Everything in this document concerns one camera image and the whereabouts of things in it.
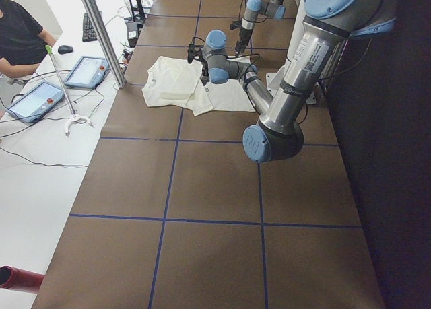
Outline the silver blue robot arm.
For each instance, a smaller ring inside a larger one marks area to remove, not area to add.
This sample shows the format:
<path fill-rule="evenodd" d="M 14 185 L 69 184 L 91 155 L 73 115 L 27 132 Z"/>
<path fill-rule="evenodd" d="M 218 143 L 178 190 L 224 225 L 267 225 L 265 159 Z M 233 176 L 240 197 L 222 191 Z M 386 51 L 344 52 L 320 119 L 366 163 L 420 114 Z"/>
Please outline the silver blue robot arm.
<path fill-rule="evenodd" d="M 231 30 L 239 28 L 240 39 L 235 46 L 235 55 L 238 57 L 245 51 L 260 15 L 280 20 L 284 17 L 285 12 L 284 0 L 248 0 L 243 17 L 230 25 Z"/>
<path fill-rule="evenodd" d="M 188 61 L 202 64 L 201 82 L 239 81 L 259 119 L 244 131 L 246 155 L 258 163 L 297 155 L 304 137 L 297 116 L 319 80 L 334 48 L 343 41 L 370 38 L 393 29 L 397 0 L 302 0 L 297 20 L 304 30 L 281 69 L 276 93 L 269 92 L 249 63 L 226 53 L 226 35 L 212 30 L 202 45 L 191 43 Z"/>

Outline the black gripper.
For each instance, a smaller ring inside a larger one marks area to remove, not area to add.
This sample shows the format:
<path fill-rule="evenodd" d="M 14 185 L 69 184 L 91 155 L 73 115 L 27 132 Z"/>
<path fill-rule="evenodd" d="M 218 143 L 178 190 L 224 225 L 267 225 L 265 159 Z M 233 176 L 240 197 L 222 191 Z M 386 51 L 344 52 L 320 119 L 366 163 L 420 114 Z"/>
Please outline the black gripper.
<path fill-rule="evenodd" d="M 245 48 L 248 46 L 249 43 L 249 30 L 241 28 L 239 32 L 239 40 L 236 43 L 235 46 L 235 54 L 239 55 L 240 53 L 243 53 L 245 51 Z"/>
<path fill-rule="evenodd" d="M 189 44 L 189 47 L 187 49 L 187 63 L 191 64 L 193 61 L 199 61 L 202 62 L 202 49 L 203 45 L 196 44 L 196 40 L 201 40 L 204 42 L 204 40 L 200 37 L 192 37 L 191 42 Z"/>

